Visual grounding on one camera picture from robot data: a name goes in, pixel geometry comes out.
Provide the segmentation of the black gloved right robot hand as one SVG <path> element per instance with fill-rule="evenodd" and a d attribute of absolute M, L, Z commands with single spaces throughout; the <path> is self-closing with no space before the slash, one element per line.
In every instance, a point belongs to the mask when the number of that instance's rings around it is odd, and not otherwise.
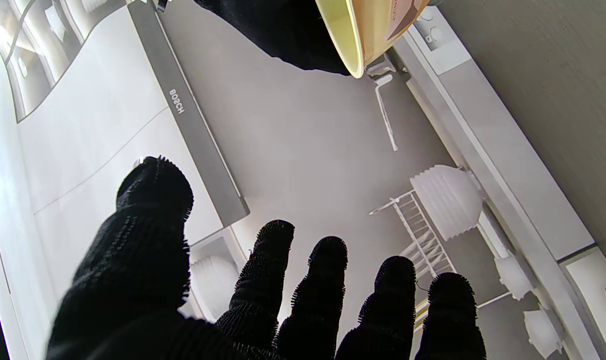
<path fill-rule="evenodd" d="M 348 76 L 314 0 L 197 0 L 267 55 L 306 71 Z"/>

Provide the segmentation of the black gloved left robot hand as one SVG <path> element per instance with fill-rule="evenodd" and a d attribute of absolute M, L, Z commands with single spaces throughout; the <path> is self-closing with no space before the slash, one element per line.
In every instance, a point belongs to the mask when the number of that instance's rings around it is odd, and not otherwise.
<path fill-rule="evenodd" d="M 257 233 L 228 310 L 216 322 L 179 312 L 189 292 L 184 228 L 193 193 L 165 157 L 145 157 L 124 178 L 115 212 L 61 299 L 47 360 L 407 360 L 415 324 L 411 260 L 387 258 L 358 326 L 338 340 L 348 265 L 346 244 L 319 240 L 282 324 L 285 271 L 294 225 Z"/>

